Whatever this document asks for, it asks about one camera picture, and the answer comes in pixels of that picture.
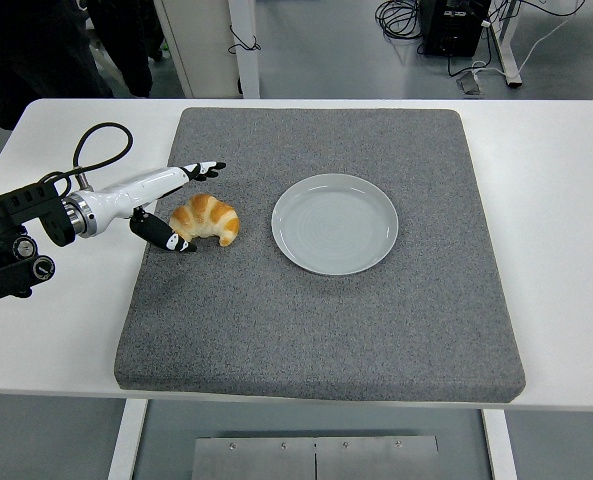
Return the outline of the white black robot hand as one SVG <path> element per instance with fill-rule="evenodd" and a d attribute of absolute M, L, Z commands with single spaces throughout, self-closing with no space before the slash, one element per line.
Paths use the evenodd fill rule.
<path fill-rule="evenodd" d="M 103 233 L 116 219 L 127 219 L 130 230 L 146 242 L 167 251 L 194 252 L 163 220 L 145 207 L 182 188 L 188 182 L 214 178 L 226 164 L 208 161 L 181 167 L 165 167 L 137 175 L 100 191 L 79 190 L 63 201 L 74 232 L 83 238 Z"/>

